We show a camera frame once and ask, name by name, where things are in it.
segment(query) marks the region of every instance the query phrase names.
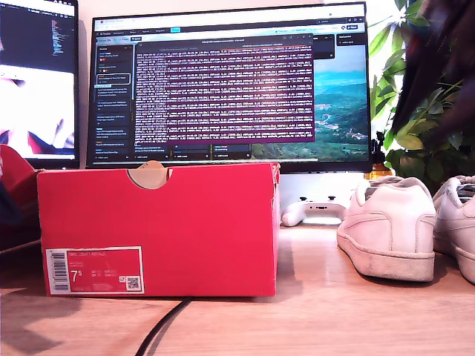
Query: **white game controller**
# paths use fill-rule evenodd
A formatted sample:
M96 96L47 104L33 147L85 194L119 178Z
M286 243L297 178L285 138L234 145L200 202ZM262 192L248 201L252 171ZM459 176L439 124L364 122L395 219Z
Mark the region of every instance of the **white game controller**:
M344 219L347 207L341 202L335 201L334 196L328 197L326 202L307 200L301 197L300 202L290 204L282 212L282 225L292 227L304 221L308 217L337 217Z

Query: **wooden desk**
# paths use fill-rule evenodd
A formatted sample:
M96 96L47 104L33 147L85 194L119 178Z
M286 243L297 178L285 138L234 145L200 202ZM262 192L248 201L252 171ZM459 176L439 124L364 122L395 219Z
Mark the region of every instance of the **wooden desk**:
M135 355L178 303L50 298L37 249L2 259L2 355ZM363 277L335 228L299 226L281 229L277 297L193 301L148 355L474 352L475 286L454 260L436 256L432 283Z

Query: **computer monitor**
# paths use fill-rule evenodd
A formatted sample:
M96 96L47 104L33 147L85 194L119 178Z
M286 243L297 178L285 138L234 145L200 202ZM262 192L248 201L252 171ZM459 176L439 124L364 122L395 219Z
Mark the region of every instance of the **computer monitor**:
M370 171L364 2L93 19L87 166Z
M77 0L0 0L0 143L79 167Z

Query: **white sneaker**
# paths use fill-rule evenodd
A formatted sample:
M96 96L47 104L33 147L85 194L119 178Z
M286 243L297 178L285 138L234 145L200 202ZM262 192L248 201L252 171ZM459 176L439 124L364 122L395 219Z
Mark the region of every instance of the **white sneaker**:
M462 275L475 283L475 176L450 178L436 193L433 248L457 259Z
M356 270L391 280L433 279L436 210L417 178L362 181L337 230Z

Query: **shoe box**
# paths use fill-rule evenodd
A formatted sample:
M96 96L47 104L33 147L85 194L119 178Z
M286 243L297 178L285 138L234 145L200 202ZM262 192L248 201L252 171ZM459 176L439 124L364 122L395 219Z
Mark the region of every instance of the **shoe box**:
M279 166L42 171L49 295L273 296Z

